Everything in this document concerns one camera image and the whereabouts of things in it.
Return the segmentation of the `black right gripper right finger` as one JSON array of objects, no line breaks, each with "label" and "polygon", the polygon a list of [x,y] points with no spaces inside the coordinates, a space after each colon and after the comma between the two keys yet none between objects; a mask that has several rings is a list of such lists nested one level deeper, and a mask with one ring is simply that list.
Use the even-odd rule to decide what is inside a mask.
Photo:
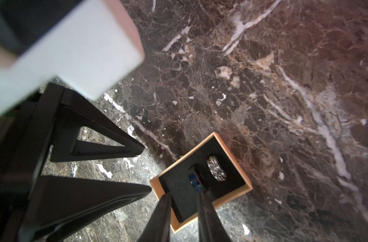
[{"label": "black right gripper right finger", "polygon": [[198,197],[198,227],[200,242],[231,242],[212,202],[204,193]]}]

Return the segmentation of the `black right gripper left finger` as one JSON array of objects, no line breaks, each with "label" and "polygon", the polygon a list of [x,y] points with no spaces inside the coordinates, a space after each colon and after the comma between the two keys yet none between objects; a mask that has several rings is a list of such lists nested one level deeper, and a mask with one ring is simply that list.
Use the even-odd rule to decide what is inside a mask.
[{"label": "black right gripper left finger", "polygon": [[171,194],[164,194],[148,221],[138,242],[169,242],[171,221]]}]

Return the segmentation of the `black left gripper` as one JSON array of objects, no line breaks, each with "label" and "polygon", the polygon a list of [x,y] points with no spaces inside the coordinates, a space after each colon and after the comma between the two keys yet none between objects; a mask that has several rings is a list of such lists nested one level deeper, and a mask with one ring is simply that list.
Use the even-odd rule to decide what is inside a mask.
[{"label": "black left gripper", "polygon": [[141,184],[61,176],[36,183],[52,133],[56,163],[132,158],[145,149],[71,89],[50,83],[0,120],[11,123],[0,143],[0,242],[60,242],[151,192]]}]

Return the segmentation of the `tan ring box base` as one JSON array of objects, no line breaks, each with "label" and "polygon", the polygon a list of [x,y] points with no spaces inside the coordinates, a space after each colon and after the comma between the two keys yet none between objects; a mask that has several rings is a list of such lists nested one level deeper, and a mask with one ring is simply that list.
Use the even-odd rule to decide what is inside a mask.
[{"label": "tan ring box base", "polygon": [[170,226],[179,232],[198,218],[198,196],[204,193],[218,208],[253,187],[234,155],[216,132],[150,180],[158,199],[172,196]]}]

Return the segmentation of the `mint green box lid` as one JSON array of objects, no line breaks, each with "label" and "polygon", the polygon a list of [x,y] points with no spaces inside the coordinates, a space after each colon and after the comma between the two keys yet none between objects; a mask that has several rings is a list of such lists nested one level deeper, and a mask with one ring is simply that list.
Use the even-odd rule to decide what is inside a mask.
[{"label": "mint green box lid", "polygon": [[0,115],[55,77],[96,100],[144,60],[120,1],[0,1]]}]

